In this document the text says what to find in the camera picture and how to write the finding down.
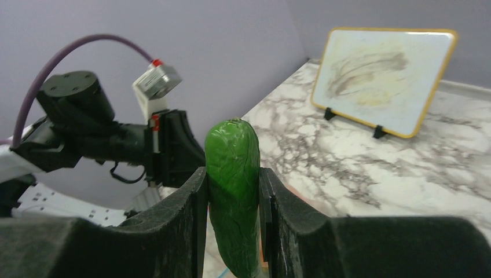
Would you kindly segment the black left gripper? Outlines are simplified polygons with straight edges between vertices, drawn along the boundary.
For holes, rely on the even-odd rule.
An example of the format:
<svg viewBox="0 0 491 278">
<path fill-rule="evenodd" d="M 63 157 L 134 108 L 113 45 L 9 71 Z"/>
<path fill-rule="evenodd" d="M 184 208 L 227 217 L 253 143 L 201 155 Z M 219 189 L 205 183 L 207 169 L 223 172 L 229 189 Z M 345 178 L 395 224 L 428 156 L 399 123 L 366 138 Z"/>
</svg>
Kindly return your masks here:
<svg viewBox="0 0 491 278">
<path fill-rule="evenodd" d="M 179 188 L 199 167 L 205 166 L 204 151 L 183 110 L 166 109 L 152 114 L 144 131 L 144 142 L 148 183 Z"/>
</svg>

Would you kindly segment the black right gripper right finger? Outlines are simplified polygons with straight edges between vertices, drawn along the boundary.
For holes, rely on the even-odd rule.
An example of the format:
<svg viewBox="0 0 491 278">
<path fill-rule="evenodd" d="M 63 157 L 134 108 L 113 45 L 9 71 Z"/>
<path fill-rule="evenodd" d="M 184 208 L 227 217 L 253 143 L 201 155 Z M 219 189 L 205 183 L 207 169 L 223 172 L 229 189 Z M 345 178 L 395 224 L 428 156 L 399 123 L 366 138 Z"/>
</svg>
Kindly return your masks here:
<svg viewBox="0 0 491 278">
<path fill-rule="evenodd" d="M 259 172 L 271 277 L 489 277 L 490 246 L 458 217 L 329 217 Z"/>
</svg>

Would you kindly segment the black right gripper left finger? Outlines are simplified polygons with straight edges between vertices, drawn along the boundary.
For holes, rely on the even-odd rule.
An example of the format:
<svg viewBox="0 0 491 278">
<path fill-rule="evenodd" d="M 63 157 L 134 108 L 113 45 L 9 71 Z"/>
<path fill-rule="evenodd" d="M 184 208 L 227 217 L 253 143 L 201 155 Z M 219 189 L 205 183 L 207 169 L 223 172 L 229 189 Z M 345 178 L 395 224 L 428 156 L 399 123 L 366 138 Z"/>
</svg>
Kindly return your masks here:
<svg viewBox="0 0 491 278">
<path fill-rule="evenodd" d="M 117 227 L 81 218 L 1 219 L 2 277 L 202 277 L 207 174 Z"/>
</svg>

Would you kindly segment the green toy vegetable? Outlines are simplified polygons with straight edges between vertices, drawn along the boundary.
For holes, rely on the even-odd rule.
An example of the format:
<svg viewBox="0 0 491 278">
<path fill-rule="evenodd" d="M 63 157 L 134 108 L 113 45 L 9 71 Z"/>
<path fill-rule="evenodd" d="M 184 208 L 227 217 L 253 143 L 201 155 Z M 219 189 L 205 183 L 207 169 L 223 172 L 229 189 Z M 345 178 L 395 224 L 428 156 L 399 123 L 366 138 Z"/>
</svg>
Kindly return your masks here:
<svg viewBox="0 0 491 278">
<path fill-rule="evenodd" d="M 259 277 L 257 134 L 234 118 L 209 130 L 204 144 L 209 214 L 220 256 L 236 277 Z"/>
</svg>

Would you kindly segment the clear blue zip top bag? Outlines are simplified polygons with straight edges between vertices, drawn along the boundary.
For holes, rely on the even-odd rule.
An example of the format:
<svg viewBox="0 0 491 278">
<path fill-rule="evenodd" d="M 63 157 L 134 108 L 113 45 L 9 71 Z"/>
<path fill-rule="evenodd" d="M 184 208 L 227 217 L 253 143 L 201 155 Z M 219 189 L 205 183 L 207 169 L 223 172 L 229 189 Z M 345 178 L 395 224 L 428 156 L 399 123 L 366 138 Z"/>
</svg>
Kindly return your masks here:
<svg viewBox="0 0 491 278">
<path fill-rule="evenodd" d="M 268 278 L 269 277 L 269 270 L 267 267 L 261 267 L 261 271 L 258 275 L 259 278 Z M 228 269 L 226 268 L 220 275 L 218 275 L 218 278 L 236 278 L 236 276 Z"/>
</svg>

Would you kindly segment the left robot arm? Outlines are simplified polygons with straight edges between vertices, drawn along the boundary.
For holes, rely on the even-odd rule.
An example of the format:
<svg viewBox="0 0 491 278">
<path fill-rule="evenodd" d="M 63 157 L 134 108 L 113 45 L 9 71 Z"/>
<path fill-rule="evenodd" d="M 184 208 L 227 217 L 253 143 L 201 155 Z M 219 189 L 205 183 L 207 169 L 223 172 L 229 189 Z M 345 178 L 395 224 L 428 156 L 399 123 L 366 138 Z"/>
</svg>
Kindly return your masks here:
<svg viewBox="0 0 491 278">
<path fill-rule="evenodd" d="M 51 76 L 37 100 L 46 115 L 23 130 L 19 146 L 1 145 L 2 217 L 79 217 L 118 226 L 160 202 L 160 186 L 179 188 L 205 164 L 185 111 L 161 108 L 144 125 L 119 123 L 90 71 Z M 74 168 L 81 158 L 142 166 L 140 179 L 148 187 L 127 208 L 111 209 L 64 195 L 35 178 L 35 173 Z"/>
</svg>

